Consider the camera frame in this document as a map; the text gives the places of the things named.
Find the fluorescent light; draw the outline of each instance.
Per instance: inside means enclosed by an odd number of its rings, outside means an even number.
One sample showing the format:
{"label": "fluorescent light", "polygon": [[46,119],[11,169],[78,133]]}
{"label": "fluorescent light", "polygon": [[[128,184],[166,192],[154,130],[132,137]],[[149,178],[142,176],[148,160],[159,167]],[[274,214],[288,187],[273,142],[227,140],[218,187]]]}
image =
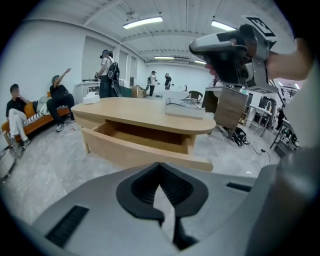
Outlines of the fluorescent light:
{"label": "fluorescent light", "polygon": [[198,63],[198,64],[203,64],[203,65],[207,64],[206,62],[200,61],[200,60],[195,60],[194,62],[195,62],[195,63]]}
{"label": "fluorescent light", "polygon": [[217,27],[217,28],[220,28],[220,29],[223,29],[223,30],[226,30],[226,31],[236,30],[233,27],[230,27],[228,25],[222,24],[222,23],[217,22],[217,21],[212,21],[211,26]]}
{"label": "fluorescent light", "polygon": [[174,60],[174,57],[154,57],[156,60]]}
{"label": "fluorescent light", "polygon": [[153,17],[153,18],[145,18],[145,19],[139,19],[127,24],[124,24],[123,27],[127,29],[131,29],[137,26],[149,24],[149,23],[156,23],[156,22],[162,22],[162,17]]}

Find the black shirt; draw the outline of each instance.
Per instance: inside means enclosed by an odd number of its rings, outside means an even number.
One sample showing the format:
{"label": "black shirt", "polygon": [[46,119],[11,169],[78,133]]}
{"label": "black shirt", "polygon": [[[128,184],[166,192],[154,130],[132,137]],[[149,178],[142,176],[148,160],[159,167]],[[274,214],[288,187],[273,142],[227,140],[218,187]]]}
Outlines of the black shirt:
{"label": "black shirt", "polygon": [[20,98],[16,98],[15,100],[10,100],[7,104],[6,104],[6,111],[5,111],[5,116],[8,117],[9,116],[9,110],[10,109],[15,109],[15,110],[19,110],[21,112],[25,112],[25,105],[26,103],[20,99]]}
{"label": "black shirt", "polygon": [[54,85],[50,86],[50,93],[52,98],[58,98],[66,95],[68,90],[62,84],[54,88]]}
{"label": "black shirt", "polygon": [[171,77],[170,76],[167,76],[165,78],[165,83],[164,83],[164,86],[168,86],[169,82],[171,81]]}

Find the open drawer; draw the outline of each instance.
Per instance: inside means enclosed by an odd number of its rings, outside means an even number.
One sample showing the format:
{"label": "open drawer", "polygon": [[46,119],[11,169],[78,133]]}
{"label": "open drawer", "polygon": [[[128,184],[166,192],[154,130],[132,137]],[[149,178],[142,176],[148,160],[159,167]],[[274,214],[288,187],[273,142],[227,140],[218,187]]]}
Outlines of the open drawer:
{"label": "open drawer", "polygon": [[94,153],[123,168],[167,162],[209,172],[213,169],[210,159],[192,155],[190,135],[116,121],[81,131]]}

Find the white cabinet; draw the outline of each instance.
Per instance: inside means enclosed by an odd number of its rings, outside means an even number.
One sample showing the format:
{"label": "white cabinet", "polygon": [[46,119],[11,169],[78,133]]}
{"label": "white cabinet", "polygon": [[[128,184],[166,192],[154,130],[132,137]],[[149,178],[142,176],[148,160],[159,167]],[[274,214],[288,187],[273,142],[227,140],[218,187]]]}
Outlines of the white cabinet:
{"label": "white cabinet", "polygon": [[100,81],[81,82],[74,86],[72,95],[74,98],[74,104],[79,104],[84,101],[84,97],[88,94],[89,88],[99,87]]}

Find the black bag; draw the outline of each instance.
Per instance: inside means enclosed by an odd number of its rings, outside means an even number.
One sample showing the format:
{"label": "black bag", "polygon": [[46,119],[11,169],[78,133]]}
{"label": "black bag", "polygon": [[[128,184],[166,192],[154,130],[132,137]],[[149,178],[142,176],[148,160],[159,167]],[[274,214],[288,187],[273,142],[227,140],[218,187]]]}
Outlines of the black bag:
{"label": "black bag", "polygon": [[112,62],[111,66],[109,68],[109,71],[107,73],[107,77],[111,81],[118,80],[119,74],[120,74],[120,70],[119,70],[118,63],[114,61],[114,62]]}
{"label": "black bag", "polygon": [[232,135],[232,140],[239,146],[250,145],[247,141],[247,134],[241,128],[237,127]]}

